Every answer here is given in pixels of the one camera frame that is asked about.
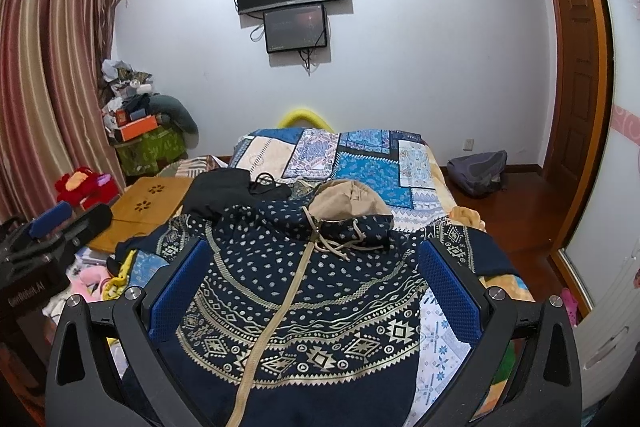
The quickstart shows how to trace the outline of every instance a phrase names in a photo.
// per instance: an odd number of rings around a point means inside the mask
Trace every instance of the red stuffed toy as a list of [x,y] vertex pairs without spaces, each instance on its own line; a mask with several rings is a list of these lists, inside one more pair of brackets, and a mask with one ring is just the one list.
[[109,203],[119,194],[111,175],[98,174],[89,167],[79,167],[72,174],[65,174],[56,182],[55,188],[57,201],[82,206],[84,210],[95,203]]

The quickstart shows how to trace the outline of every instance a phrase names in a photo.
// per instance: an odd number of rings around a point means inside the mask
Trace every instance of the metal screw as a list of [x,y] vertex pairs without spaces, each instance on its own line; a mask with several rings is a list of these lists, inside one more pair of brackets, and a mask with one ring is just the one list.
[[562,299],[559,298],[557,295],[551,295],[549,297],[549,302],[551,303],[551,305],[554,308],[561,308],[562,307]]
[[500,286],[491,286],[489,288],[489,296],[494,301],[502,301],[506,297],[506,293]]
[[142,288],[140,286],[132,286],[131,288],[127,288],[124,292],[124,298],[129,301],[134,301],[140,294],[142,293]]
[[71,306],[73,308],[74,306],[78,306],[81,300],[82,300],[82,297],[79,296],[77,293],[74,293],[66,300],[66,304],[68,304],[68,306]]

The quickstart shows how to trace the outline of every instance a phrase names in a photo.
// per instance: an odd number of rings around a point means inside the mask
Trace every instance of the orange box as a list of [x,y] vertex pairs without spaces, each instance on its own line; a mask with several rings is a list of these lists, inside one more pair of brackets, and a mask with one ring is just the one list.
[[122,143],[134,139],[146,132],[153,131],[156,127],[158,127],[156,117],[154,115],[149,115],[145,118],[140,118],[140,120],[136,120],[135,122],[127,123],[126,125],[119,127],[114,131],[114,133],[116,140]]

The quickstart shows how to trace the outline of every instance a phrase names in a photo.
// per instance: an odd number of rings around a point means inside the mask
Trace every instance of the small monitor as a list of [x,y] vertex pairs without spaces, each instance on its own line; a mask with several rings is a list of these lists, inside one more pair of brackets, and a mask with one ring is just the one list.
[[267,53],[325,48],[324,6],[311,4],[270,10],[264,13]]

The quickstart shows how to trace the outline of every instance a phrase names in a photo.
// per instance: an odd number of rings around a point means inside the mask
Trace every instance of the wooden floor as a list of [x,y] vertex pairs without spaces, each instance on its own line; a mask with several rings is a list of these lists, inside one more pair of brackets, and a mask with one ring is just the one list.
[[460,206],[480,213],[536,301],[558,295],[564,283],[547,256],[569,203],[535,172],[505,175],[505,188],[483,199],[466,196],[449,180],[447,185]]

